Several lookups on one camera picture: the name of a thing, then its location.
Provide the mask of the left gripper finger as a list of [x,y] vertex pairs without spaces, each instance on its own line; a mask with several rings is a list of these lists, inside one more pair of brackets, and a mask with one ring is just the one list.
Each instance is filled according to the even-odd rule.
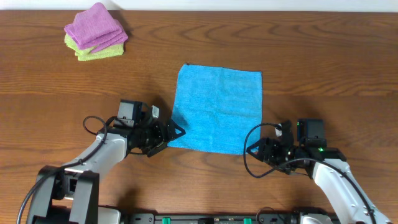
[[185,133],[181,132],[181,133],[170,133],[167,137],[167,144],[170,144],[172,141],[184,136]]
[[169,120],[169,131],[172,137],[182,137],[186,134],[186,131],[172,119]]

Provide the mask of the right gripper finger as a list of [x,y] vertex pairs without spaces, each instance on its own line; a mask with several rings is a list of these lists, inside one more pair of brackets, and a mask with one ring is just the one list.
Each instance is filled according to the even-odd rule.
[[246,148],[246,152],[263,152],[266,147],[266,138],[261,138]]
[[257,159],[258,161],[264,161],[264,152],[258,148],[247,148],[246,152],[252,156],[253,158]]

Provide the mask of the blue microfiber cloth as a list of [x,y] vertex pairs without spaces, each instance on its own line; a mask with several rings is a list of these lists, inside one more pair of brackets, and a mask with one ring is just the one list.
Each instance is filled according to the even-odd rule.
[[262,73],[185,64],[181,67],[172,119],[184,136],[170,147],[241,155],[261,135]]

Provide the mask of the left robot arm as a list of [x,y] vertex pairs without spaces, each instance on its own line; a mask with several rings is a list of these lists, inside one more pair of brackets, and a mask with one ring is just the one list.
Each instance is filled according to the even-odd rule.
[[172,119],[158,120],[159,108],[121,100],[118,114],[102,121],[94,142],[60,167],[45,166],[21,209],[29,207],[28,223],[130,223],[131,216],[99,205],[101,180],[119,162],[140,149],[152,157],[170,141],[185,135]]

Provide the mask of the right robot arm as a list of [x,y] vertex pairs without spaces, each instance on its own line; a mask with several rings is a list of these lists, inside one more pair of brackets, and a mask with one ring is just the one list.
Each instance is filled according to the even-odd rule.
[[243,155],[252,156],[287,175],[298,169],[321,188],[340,223],[390,223],[355,180],[347,158],[337,148],[328,147],[321,119],[298,119],[272,124],[276,138],[261,138],[243,146]]

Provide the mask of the folded purple cloth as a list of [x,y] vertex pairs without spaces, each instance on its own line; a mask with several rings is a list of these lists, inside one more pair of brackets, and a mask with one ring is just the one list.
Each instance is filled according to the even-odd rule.
[[80,50],[92,48],[91,53],[123,44],[127,40],[120,22],[112,17],[101,2],[77,13],[74,21],[64,27],[64,31]]

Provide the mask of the folded green cloth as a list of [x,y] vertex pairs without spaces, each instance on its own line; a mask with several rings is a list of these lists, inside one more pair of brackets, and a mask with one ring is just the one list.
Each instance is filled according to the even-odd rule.
[[83,50],[79,49],[75,41],[68,34],[65,35],[64,42],[68,48],[75,51],[75,56],[77,57],[78,61],[89,61],[89,60],[115,57],[122,55],[124,53],[123,43],[112,45],[98,52],[94,52],[95,47]]

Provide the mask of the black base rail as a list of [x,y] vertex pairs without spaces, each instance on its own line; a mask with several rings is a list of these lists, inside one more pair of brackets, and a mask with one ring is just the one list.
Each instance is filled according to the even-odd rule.
[[121,218],[123,224],[273,224],[340,223],[337,216],[302,213],[260,213],[258,215],[155,215],[136,213]]

